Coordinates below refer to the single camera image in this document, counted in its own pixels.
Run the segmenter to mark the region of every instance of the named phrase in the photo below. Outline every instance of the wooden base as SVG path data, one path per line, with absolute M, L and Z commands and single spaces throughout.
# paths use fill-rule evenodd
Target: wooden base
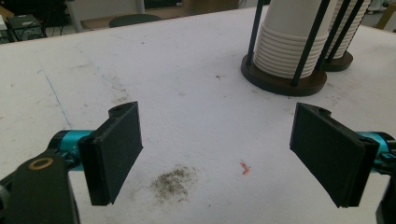
M 339 59 L 333 59 L 331 63 L 326 63 L 326 60 L 321 66 L 321 69 L 326 72 L 341 72 L 346 70 L 353 61 L 353 56 L 348 51 L 343 57 Z
M 291 79 L 269 75 L 256 65 L 246 64 L 247 56 L 242 60 L 241 71 L 244 77 L 255 86 L 276 94 L 288 96 L 309 96 L 320 91 L 327 80 L 323 71 L 314 71 L 311 76 L 301 78 L 298 86 L 291 85 Z

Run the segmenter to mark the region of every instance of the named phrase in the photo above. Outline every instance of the table surface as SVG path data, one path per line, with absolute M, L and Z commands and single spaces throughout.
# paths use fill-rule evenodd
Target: table surface
M 254 13 L 0 46 L 0 176 L 58 131 L 94 130 L 110 107 L 137 101 L 144 149 L 116 203 L 91 206 L 84 174 L 70 173 L 82 223 L 375 223 L 387 176 L 370 175 L 360 207 L 338 209 L 289 141 L 297 102 L 352 130 L 395 136 L 395 35 L 360 27 L 349 69 L 328 73 L 313 96 L 288 97 L 240 72 Z M 174 188 L 156 188 L 169 173 Z

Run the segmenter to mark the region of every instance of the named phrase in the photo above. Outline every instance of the black stool seat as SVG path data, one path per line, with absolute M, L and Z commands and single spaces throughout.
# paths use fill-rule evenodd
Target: black stool seat
M 145 23 L 150 21 L 161 21 L 162 19 L 158 16 L 149 15 L 149 14 L 134 14 L 117 17 L 110 21 L 108 26 L 110 28 L 126 26 L 126 25 L 135 25 L 139 23 Z

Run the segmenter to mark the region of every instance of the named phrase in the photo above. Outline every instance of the stacked paper cups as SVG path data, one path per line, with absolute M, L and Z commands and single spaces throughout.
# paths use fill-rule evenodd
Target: stacked paper cups
M 253 62 L 275 77 L 292 79 L 321 0 L 273 0 L 258 35 Z M 301 78 L 309 77 L 328 37 L 337 0 L 331 0 Z
M 364 0 L 363 4 L 361 5 L 361 9 L 359 10 L 358 14 L 356 15 L 354 21 L 350 25 L 349 29 L 346 32 L 346 36 L 343 39 L 343 42 L 341 43 L 340 47 L 338 48 L 337 52 L 334 55 L 334 59 L 339 59 L 343 57 L 345 51 L 347 50 L 347 47 L 349 46 L 350 41 L 352 41 L 353 35 L 355 34 L 356 30 L 358 29 L 359 25 L 361 24 L 361 19 L 364 16 L 364 13 L 366 12 L 367 7 L 370 5 L 371 0 Z M 341 21 L 341 24 L 337 30 L 337 33 L 334 37 L 334 40 L 332 41 L 332 44 L 330 46 L 330 50 L 327 53 L 327 56 L 329 56 L 335 42 L 337 41 L 338 36 L 340 35 L 341 31 L 343 30 L 347 19 L 349 18 L 350 13 L 352 12 L 353 7 L 356 5 L 357 0 L 351 0 L 350 4 L 346 10 L 346 14 Z M 331 28 L 332 24 L 335 21 L 335 18 L 337 17 L 338 11 L 341 8 L 341 5 L 343 5 L 343 0 L 338 0 L 337 5 L 335 7 L 334 14 L 332 16 L 332 22 L 331 22 Z

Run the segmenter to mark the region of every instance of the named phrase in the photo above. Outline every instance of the round wooden base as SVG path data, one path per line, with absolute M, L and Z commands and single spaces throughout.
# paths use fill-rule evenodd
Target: round wooden base
M 327 80 L 323 71 L 314 71 L 311 76 L 301 78 L 298 86 L 291 85 L 291 79 L 269 75 L 256 65 L 246 64 L 247 56 L 242 60 L 241 71 L 244 77 L 255 86 L 276 94 L 288 96 L 308 96 L 320 91 Z
M 346 70 L 353 61 L 353 56 L 348 51 L 343 57 L 339 59 L 333 59 L 331 63 L 326 63 L 326 60 L 321 66 L 321 69 L 326 72 L 341 72 Z

